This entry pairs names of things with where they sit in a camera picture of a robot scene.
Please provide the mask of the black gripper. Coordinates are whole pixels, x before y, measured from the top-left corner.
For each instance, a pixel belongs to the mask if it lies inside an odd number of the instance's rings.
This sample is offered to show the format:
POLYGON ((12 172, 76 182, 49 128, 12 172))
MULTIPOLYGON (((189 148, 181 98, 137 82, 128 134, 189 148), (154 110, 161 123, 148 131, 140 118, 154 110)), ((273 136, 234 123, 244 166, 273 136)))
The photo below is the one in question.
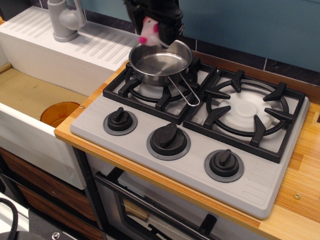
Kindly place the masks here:
POLYGON ((178 0, 124 0, 128 16, 138 35, 143 20, 150 17, 158 22, 159 39, 170 46, 181 35, 183 12, 178 0))

